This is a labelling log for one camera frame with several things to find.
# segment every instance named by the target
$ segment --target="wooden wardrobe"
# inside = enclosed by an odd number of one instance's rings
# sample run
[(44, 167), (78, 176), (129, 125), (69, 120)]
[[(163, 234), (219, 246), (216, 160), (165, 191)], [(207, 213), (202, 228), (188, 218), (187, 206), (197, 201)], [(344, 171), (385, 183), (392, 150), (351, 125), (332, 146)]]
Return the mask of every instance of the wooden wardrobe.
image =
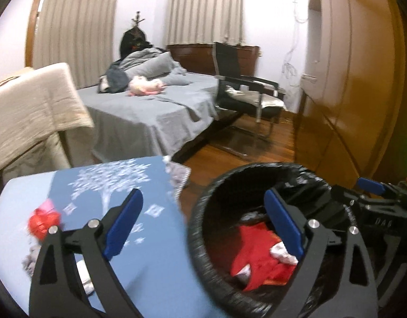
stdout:
[(330, 184), (407, 177), (407, 20), (396, 0), (309, 0), (296, 162)]

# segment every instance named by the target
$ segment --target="chair backrest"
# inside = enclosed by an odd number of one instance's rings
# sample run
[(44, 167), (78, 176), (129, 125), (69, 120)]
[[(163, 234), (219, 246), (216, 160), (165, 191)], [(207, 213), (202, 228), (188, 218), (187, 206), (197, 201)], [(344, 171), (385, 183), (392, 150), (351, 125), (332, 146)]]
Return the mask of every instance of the chair backrest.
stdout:
[(212, 57), (217, 75), (240, 77), (239, 56), (235, 46), (214, 42)]

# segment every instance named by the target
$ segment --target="metal screw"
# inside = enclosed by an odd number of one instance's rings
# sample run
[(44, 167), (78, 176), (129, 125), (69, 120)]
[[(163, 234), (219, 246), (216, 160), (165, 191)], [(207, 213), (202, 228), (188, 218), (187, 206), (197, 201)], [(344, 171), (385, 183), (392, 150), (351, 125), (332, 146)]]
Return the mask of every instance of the metal screw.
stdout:
[(98, 227), (99, 226), (99, 220), (98, 219), (92, 219), (92, 220), (90, 220), (88, 223), (87, 223), (87, 225), (88, 225), (88, 227), (90, 227), (90, 228), (96, 228), (96, 227)]
[(55, 225), (50, 226), (49, 229), (48, 229), (48, 231), (49, 231), (49, 233), (50, 233), (51, 235), (54, 235), (54, 234), (58, 231), (58, 226), (55, 226)]
[(359, 233), (359, 229), (356, 226), (350, 226), (349, 232), (352, 233), (353, 235), (357, 235)]
[(311, 228), (318, 228), (319, 227), (319, 222), (315, 219), (311, 219), (308, 221), (308, 225)]

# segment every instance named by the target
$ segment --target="curtain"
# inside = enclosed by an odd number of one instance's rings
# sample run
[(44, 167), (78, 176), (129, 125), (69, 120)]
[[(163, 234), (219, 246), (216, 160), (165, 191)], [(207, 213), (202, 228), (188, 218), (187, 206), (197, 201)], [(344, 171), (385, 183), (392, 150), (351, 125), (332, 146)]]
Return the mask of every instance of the curtain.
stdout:
[(117, 0), (44, 0), (33, 67), (66, 62), (77, 87), (98, 83), (112, 62)]
[(243, 0), (171, 0), (167, 45), (243, 41)]

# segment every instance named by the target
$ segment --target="black office chair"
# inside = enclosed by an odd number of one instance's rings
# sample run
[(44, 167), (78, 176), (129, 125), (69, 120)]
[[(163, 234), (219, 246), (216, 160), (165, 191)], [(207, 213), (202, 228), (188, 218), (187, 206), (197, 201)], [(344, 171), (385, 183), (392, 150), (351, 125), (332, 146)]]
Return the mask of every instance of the black office chair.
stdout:
[[(278, 83), (260, 79), (257, 77), (245, 76), (240, 74), (240, 65), (238, 57), (238, 49), (234, 46), (215, 42), (212, 47), (212, 57), (215, 65), (215, 71), (217, 74), (218, 82), (218, 94), (216, 97), (216, 106), (220, 110), (231, 110), (242, 112), (250, 116), (255, 116), (257, 132), (252, 132), (236, 126), (229, 126), (228, 128), (234, 128), (250, 134), (254, 138), (270, 142), (270, 136), (272, 134), (274, 123), (279, 122), (279, 117), (282, 107), (279, 106), (266, 106), (263, 107), (264, 94), (272, 97), (277, 97), (283, 100), (285, 91), (278, 87)], [(240, 86), (248, 86), (249, 91), (258, 92), (257, 106), (252, 103), (239, 101), (232, 98), (228, 94), (228, 90), (232, 87), (234, 90), (239, 91)], [(267, 134), (260, 134), (261, 120), (269, 120), (270, 128)], [(230, 146), (223, 146), (216, 143), (212, 143), (217, 148), (222, 148), (229, 153), (237, 155), (241, 158), (248, 158), (248, 154), (244, 154), (240, 151), (233, 149)]]

